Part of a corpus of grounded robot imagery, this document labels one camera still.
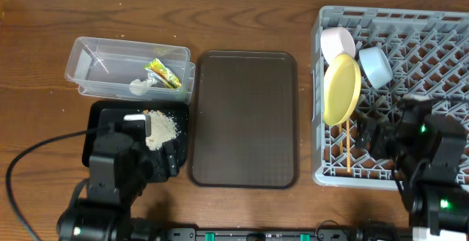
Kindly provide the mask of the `wooden chopstick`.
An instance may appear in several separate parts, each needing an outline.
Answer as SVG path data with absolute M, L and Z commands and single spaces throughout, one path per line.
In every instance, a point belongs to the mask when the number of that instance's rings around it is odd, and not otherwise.
M 342 155 L 344 153 L 344 150 L 343 150 L 343 138 L 342 138 L 342 134 L 343 134 L 343 127 L 342 127 L 342 123 L 338 125 L 338 130 L 339 130 L 339 153 L 340 155 Z
M 347 148 L 347 172 L 351 172 L 351 154 L 350 154 L 350 120 L 346 120 L 346 148 Z

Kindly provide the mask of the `rice food scraps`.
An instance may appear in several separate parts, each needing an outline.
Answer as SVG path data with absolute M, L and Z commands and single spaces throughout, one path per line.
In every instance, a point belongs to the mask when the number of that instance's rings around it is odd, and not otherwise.
M 150 117 L 151 135 L 146 137 L 146 145 L 155 151 L 163 146 L 163 143 L 175 139 L 180 131 L 177 123 L 162 111 L 145 110 L 144 114 Z

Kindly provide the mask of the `yellow plate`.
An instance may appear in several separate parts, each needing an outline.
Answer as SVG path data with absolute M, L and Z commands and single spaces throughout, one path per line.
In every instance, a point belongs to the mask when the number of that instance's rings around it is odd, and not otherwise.
M 325 124 L 334 126 L 350 118 L 361 92 L 361 70 L 348 54 L 338 55 L 324 76 Z

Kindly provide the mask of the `light blue bowl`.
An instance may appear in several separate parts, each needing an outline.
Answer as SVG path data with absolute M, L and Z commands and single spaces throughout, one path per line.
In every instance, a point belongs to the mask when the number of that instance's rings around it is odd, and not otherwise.
M 358 52 L 359 64 L 373 88 L 379 89 L 392 79 L 392 69 L 381 48 L 372 47 Z

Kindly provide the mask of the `green orange snack wrapper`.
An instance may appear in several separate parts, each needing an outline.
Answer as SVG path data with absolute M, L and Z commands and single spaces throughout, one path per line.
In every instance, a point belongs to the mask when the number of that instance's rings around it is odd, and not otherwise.
M 178 89 L 182 86 L 179 78 L 167 68 L 159 59 L 154 59 L 144 66 L 154 78 L 157 78 L 165 87 Z

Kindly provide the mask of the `pink shallow bowl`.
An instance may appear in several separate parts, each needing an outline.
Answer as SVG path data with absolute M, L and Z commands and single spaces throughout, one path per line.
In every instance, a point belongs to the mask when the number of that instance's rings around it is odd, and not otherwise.
M 337 56 L 355 57 L 355 42 L 351 33 L 343 27 L 325 29 L 320 36 L 320 47 L 325 61 L 330 64 Z

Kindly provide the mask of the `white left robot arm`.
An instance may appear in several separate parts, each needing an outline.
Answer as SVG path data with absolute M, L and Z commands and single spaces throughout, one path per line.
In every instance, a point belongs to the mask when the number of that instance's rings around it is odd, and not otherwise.
M 59 217 L 60 240 L 165 240 L 166 232 L 130 208 L 149 183 L 166 182 L 180 170 L 173 146 L 152 151 L 146 120 L 112 124 L 98 135 L 89 156 L 89 178 L 73 192 Z

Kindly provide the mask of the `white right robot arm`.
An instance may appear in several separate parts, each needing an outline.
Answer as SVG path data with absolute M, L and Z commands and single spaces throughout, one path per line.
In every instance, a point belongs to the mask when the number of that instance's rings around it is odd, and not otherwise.
M 412 240 L 467 240 L 468 191 L 457 183 L 465 129 L 434 114 L 434 98 L 406 97 L 399 103 L 396 123 L 360 115 L 355 146 L 392 160 L 391 178 L 409 213 Z

